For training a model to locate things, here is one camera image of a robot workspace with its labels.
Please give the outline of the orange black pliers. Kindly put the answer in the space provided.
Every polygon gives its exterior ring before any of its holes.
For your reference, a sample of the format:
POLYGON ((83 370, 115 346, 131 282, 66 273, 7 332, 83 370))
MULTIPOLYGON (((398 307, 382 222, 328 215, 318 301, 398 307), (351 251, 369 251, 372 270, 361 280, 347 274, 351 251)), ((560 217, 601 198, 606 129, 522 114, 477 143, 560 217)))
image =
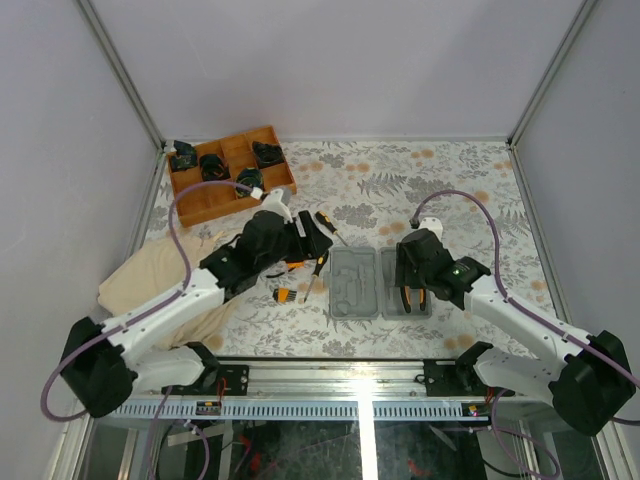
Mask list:
POLYGON ((405 314, 414 312, 426 314, 429 304, 429 295, 426 289, 412 289, 409 286, 399 288, 402 309, 405 314))

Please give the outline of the grey plastic tool case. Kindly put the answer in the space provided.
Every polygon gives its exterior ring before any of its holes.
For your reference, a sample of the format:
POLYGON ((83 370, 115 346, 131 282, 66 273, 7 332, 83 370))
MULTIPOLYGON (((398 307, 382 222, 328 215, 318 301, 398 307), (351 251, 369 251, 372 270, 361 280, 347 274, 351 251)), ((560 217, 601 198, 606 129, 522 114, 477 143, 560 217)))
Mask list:
POLYGON ((329 313, 335 320, 426 320, 432 316, 429 296, 426 314, 405 314, 395 286, 393 247, 335 247, 329 256, 329 313))

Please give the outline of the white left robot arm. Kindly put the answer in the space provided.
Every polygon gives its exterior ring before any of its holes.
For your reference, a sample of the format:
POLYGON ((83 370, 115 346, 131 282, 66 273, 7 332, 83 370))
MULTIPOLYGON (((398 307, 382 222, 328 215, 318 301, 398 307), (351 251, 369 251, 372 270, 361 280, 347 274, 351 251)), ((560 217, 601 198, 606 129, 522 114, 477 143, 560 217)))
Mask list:
POLYGON ((59 374, 91 417, 114 412, 140 392, 222 394, 220 364, 202 343, 167 351, 156 350, 156 343, 251 289, 275 264, 316 260, 332 247, 309 211, 291 214, 288 190, 252 194, 260 210, 234 240, 187 267, 182 282, 100 324, 85 317, 73 325, 59 374))

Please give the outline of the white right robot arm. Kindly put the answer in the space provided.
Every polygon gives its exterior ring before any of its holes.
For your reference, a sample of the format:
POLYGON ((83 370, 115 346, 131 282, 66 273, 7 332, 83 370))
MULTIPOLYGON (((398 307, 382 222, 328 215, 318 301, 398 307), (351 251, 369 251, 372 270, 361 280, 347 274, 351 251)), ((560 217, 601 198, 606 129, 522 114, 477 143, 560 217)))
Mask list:
POLYGON ((403 294, 428 291, 488 321, 531 352, 522 357, 487 342, 474 344, 455 372, 467 394, 490 386, 534 398, 587 436, 599 433, 635 394, 617 336, 606 330, 590 334, 501 291, 488 267, 468 256, 454 259, 440 230, 422 226, 397 243, 395 282, 403 294))

